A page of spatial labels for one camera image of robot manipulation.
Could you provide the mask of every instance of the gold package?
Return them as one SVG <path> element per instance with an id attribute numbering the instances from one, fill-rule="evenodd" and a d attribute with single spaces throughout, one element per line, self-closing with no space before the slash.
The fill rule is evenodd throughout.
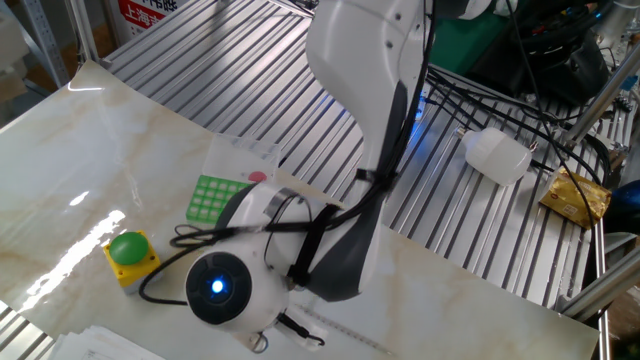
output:
<path id="1" fill-rule="evenodd" d="M 609 207 L 611 192 L 576 173 L 572 172 L 571 174 L 573 174 L 574 179 L 582 188 L 589 202 L 594 224 L 597 224 L 604 216 L 605 211 L 607 211 L 607 207 Z M 584 200 L 567 174 L 567 170 L 561 168 L 556 171 L 555 175 L 549 180 L 550 186 L 540 203 L 583 228 L 590 230 L 591 222 L 589 221 L 589 214 Z"/>

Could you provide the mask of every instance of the green button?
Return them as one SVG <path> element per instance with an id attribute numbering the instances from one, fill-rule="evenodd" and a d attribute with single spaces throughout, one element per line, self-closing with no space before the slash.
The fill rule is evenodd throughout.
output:
<path id="1" fill-rule="evenodd" d="M 109 254 L 113 261 L 120 265 L 133 265 L 149 252 L 147 239 L 136 232 L 124 233 L 111 242 Z"/>

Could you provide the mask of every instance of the pink dot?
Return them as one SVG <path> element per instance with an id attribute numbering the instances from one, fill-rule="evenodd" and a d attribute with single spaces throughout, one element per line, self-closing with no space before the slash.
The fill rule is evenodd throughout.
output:
<path id="1" fill-rule="evenodd" d="M 261 182 L 267 180 L 267 175 L 262 171 L 254 171 L 249 175 L 249 181 Z"/>

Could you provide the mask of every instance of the white plastic bottle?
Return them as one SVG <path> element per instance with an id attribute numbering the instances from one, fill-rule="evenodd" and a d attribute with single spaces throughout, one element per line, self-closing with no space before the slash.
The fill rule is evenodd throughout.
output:
<path id="1" fill-rule="evenodd" d="M 498 129 L 460 128 L 457 134 L 467 147 L 467 163 L 502 186 L 518 181 L 531 164 L 531 151 Z"/>

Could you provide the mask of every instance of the red sign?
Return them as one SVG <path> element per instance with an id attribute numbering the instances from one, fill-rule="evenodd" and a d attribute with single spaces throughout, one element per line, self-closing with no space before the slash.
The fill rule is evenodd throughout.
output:
<path id="1" fill-rule="evenodd" d="M 128 22 L 138 25 L 141 28 L 148 29 L 153 24 L 165 17 L 157 11 L 153 11 L 131 0 L 118 0 L 120 13 Z"/>

